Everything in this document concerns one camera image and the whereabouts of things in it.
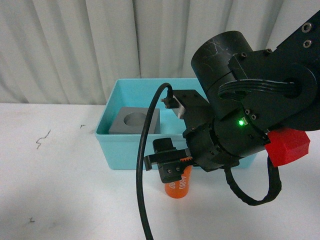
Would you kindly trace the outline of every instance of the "green led light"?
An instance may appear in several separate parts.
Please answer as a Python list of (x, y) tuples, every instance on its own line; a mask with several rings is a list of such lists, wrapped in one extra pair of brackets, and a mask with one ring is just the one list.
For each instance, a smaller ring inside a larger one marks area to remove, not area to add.
[(243, 120), (239, 120), (238, 123), (239, 123), (240, 126), (245, 125), (245, 121), (243, 121)]

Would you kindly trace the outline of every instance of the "gray foam block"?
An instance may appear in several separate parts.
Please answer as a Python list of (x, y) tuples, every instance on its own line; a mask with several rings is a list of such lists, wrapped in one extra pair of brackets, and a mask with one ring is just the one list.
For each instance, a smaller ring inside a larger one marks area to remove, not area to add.
[[(147, 107), (123, 106), (113, 121), (109, 134), (141, 134), (147, 116)], [(160, 110), (154, 110), (149, 134), (160, 134)]]

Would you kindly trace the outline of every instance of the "circular hole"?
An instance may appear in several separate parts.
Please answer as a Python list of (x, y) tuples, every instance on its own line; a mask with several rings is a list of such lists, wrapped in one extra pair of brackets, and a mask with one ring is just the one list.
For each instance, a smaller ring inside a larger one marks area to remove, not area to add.
[(311, 40), (306, 40), (303, 43), (303, 47), (307, 49), (311, 46), (311, 43), (312, 43)]
[(303, 33), (308, 33), (312, 28), (312, 25), (310, 22), (306, 22), (305, 24), (302, 25), (302, 32)]
[(124, 123), (130, 127), (143, 126), (146, 120), (146, 116), (142, 112), (133, 112), (125, 116)]

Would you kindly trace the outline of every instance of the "orange cup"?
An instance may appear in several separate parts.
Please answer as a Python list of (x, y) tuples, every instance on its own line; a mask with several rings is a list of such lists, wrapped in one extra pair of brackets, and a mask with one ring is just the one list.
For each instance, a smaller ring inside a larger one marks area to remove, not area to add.
[(182, 174), (180, 181), (174, 181), (166, 183), (164, 190), (171, 198), (180, 199), (183, 198), (189, 192), (189, 180), (191, 176), (192, 165), (187, 166)]

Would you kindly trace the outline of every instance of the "white table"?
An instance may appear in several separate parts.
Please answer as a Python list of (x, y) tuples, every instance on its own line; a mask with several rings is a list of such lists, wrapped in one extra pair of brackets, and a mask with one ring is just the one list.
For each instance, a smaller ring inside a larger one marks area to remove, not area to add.
[[(94, 134), (103, 109), (0, 104), (1, 240), (144, 239), (136, 172), (111, 170)], [(320, 239), (320, 132), (308, 135), (309, 154), (279, 168), (282, 192), (261, 206), (238, 199), (222, 170), (193, 170), (182, 199), (165, 194), (157, 170), (144, 172), (154, 238)], [(261, 152), (250, 168), (233, 170), (242, 189), (257, 199), (268, 189), (266, 157)]]

